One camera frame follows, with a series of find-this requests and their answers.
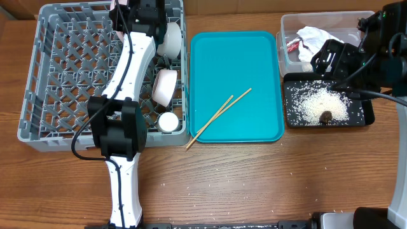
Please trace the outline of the white napkin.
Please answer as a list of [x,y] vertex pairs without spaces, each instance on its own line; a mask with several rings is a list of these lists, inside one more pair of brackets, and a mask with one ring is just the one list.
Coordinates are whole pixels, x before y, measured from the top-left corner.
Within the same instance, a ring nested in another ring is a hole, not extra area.
[[296,34],[300,38],[298,58],[301,62],[310,62],[312,57],[320,51],[324,43],[329,39],[343,42],[337,37],[330,35],[327,31],[316,27],[306,26],[298,30]]

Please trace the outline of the red snack wrapper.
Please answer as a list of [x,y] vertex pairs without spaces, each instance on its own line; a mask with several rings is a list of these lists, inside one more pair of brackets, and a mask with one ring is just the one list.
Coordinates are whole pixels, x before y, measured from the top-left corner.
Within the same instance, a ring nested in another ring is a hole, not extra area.
[[287,41],[286,42],[287,53],[291,53],[291,52],[297,50],[299,45],[300,45],[301,40],[302,40],[301,37],[297,37],[297,38],[294,38],[291,41]]

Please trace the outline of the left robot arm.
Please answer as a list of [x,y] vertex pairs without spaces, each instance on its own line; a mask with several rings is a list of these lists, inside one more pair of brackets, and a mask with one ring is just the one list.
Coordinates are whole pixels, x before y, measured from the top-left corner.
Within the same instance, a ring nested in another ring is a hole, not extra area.
[[123,34],[123,49],[111,81],[87,103],[93,141],[110,176],[112,213],[108,228],[141,228],[137,165],[147,140],[139,105],[146,71],[167,31],[162,0],[115,2],[113,29]]

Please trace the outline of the white paper cup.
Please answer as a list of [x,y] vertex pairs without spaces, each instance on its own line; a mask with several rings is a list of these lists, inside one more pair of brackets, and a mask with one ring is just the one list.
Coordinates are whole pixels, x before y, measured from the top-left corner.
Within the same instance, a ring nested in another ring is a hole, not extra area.
[[161,132],[173,132],[179,128],[179,119],[176,114],[166,112],[160,115],[156,126]]

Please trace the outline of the grey bowl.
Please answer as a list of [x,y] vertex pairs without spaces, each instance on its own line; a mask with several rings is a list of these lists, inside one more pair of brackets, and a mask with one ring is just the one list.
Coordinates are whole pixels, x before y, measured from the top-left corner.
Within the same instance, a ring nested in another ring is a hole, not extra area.
[[156,53],[160,56],[166,55],[169,59],[176,59],[180,54],[182,45],[181,29],[175,22],[167,24],[163,43],[158,45]]

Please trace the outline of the white plate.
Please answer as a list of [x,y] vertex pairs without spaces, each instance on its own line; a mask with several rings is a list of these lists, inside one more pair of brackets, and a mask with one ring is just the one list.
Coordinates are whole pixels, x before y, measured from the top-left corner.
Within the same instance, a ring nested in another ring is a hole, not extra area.
[[[127,0],[118,0],[119,4],[122,5],[126,5],[127,4]],[[110,11],[114,10],[114,7],[116,5],[116,1],[115,0],[111,0],[111,4],[110,4]],[[120,41],[123,41],[123,33],[122,32],[116,32],[117,37],[119,38]]]

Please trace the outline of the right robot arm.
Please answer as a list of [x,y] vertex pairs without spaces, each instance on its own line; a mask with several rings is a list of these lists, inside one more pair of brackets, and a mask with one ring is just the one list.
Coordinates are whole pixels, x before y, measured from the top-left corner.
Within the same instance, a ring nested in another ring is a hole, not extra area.
[[406,228],[406,1],[386,4],[368,18],[359,18],[359,46],[327,40],[312,57],[322,78],[335,81],[333,91],[351,99],[387,99],[396,103],[399,119],[397,178],[388,208],[359,207],[353,228]]

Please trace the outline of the brown food scrap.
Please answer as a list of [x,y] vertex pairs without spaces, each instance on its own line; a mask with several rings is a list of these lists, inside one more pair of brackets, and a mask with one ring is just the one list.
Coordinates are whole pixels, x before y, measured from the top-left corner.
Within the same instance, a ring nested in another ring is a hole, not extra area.
[[319,122],[322,123],[323,125],[327,125],[332,119],[333,119],[332,112],[324,111],[319,117]]

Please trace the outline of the small white bowl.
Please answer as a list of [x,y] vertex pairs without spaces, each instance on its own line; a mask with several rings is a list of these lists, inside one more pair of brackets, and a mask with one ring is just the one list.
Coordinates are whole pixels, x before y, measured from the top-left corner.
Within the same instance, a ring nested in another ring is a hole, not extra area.
[[162,106],[168,106],[176,87],[177,71],[162,69],[156,75],[152,90],[152,99]]

